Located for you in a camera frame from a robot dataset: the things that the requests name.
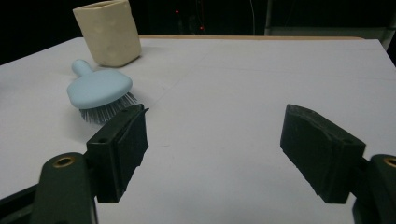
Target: brass screw hole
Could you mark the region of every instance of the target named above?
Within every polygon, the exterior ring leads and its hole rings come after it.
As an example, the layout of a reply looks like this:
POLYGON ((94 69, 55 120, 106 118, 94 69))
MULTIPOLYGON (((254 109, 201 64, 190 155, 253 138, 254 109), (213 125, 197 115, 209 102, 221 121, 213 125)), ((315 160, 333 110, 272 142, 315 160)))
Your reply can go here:
POLYGON ((396 158, 385 158, 385 163, 393 168, 396 168, 396 158))
POLYGON ((64 168, 66 166, 73 164, 74 161, 75 161, 74 157, 62 157, 59 160, 57 160, 55 163, 53 163, 53 167, 64 168))

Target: beige cup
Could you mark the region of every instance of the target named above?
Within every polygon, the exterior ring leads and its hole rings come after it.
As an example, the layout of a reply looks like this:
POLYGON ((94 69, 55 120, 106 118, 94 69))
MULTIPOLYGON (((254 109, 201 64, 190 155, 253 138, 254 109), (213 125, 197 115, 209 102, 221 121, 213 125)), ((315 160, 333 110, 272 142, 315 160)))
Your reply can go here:
POLYGON ((74 8, 73 13, 97 63, 120 67, 140 55, 139 35, 128 0, 98 2, 74 8))

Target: brush head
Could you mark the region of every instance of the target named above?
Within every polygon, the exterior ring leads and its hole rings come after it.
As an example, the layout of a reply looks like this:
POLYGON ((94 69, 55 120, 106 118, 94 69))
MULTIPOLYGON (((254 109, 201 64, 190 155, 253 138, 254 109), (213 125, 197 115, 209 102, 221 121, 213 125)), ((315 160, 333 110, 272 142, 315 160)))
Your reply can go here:
POLYGON ((115 69, 93 72, 87 62, 75 60, 72 70, 79 76, 67 88, 70 103, 88 122, 104 124, 125 107, 135 105, 129 93, 132 80, 115 69))
POLYGON ((103 125, 111 120, 121 110, 136 104, 134 96, 128 92, 120 99, 92 109, 80 109, 81 116, 89 123, 97 123, 103 125))

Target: light blue hair brush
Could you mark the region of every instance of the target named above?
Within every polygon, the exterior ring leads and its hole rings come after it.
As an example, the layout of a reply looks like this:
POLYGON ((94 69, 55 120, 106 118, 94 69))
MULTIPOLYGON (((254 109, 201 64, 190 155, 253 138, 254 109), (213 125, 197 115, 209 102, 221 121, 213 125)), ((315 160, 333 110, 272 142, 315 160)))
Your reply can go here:
POLYGON ((67 94, 86 121, 105 124, 125 107, 135 105, 132 80, 117 70, 94 72, 80 59, 73 62, 72 70, 78 79, 67 87, 67 94))

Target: ceramic cup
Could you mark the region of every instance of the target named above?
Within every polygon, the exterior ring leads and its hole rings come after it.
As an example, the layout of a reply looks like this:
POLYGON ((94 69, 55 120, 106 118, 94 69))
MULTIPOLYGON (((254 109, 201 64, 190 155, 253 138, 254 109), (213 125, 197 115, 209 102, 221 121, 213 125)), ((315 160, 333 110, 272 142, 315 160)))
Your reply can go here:
POLYGON ((139 35, 128 0, 98 2, 73 9, 93 59, 120 67, 141 53, 139 35))

